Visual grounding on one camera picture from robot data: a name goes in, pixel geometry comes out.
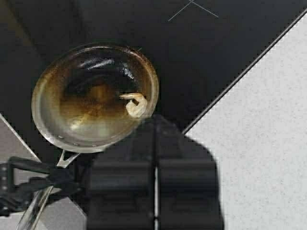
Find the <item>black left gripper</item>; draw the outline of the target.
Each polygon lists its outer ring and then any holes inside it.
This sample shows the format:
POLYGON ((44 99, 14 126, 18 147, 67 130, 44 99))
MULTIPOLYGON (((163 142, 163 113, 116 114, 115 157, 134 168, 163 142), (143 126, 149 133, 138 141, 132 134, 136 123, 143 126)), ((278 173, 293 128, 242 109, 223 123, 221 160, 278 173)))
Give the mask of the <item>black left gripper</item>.
POLYGON ((54 196, 70 196, 81 191, 80 183, 75 181, 73 173, 63 167, 55 167, 30 159, 10 157, 0 164, 0 214, 25 211, 34 197, 34 193, 53 186, 54 196), (27 182, 15 184, 15 169, 48 174, 47 178, 32 177, 27 182))

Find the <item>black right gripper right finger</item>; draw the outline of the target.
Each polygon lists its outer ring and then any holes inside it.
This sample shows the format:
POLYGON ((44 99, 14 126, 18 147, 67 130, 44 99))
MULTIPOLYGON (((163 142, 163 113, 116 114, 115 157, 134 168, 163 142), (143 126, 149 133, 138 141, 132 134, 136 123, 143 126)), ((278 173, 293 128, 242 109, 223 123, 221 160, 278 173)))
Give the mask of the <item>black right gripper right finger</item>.
POLYGON ((212 154, 155 116, 162 230, 223 230, 219 178, 212 154))

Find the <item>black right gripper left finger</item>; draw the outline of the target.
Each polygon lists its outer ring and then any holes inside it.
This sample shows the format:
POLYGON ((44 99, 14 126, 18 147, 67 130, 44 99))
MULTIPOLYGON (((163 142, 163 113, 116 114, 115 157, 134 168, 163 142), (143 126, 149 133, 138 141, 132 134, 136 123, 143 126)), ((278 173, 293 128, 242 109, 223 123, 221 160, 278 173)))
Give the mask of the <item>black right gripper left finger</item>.
POLYGON ((106 149, 86 178, 88 230, 154 229, 154 120, 106 149))

